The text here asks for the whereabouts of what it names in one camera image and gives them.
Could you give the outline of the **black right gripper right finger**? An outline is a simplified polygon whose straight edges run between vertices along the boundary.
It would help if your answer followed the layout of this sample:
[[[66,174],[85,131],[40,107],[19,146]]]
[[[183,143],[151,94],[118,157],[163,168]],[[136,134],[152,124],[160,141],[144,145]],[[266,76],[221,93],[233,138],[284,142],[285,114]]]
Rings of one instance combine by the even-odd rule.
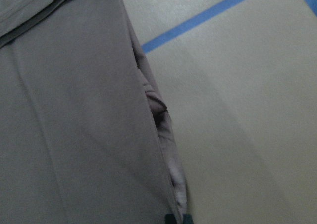
[[[183,214],[183,224],[193,224],[193,218],[191,214]]]

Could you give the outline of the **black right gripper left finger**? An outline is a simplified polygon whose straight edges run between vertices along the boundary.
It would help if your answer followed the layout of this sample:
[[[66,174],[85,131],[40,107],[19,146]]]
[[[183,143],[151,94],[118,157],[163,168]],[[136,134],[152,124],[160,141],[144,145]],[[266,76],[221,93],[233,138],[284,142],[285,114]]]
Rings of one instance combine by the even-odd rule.
[[[177,220],[174,214],[166,214],[164,217],[165,224],[177,224]]]

